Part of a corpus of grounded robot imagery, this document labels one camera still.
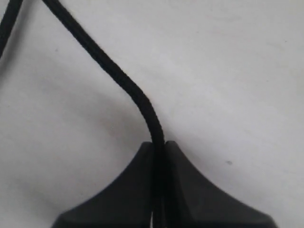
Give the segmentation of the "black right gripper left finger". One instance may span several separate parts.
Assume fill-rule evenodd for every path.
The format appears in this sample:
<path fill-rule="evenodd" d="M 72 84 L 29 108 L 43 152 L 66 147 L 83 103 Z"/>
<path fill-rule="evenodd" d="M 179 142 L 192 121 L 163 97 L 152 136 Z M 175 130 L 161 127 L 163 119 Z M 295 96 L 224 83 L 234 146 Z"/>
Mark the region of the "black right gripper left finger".
<path fill-rule="evenodd" d="M 141 144 L 126 169 L 88 201 L 62 213 L 55 228 L 148 228 L 152 213 L 153 144 Z"/>

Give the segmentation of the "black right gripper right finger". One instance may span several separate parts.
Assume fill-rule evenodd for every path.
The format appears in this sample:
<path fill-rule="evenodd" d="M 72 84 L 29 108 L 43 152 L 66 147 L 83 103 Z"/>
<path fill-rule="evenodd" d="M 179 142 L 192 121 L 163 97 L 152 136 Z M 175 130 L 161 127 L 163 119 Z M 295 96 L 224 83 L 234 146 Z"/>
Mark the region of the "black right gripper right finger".
<path fill-rule="evenodd" d="M 165 144 L 164 207 L 170 228 L 275 228 L 267 214 L 222 191 L 189 161 L 178 144 Z"/>

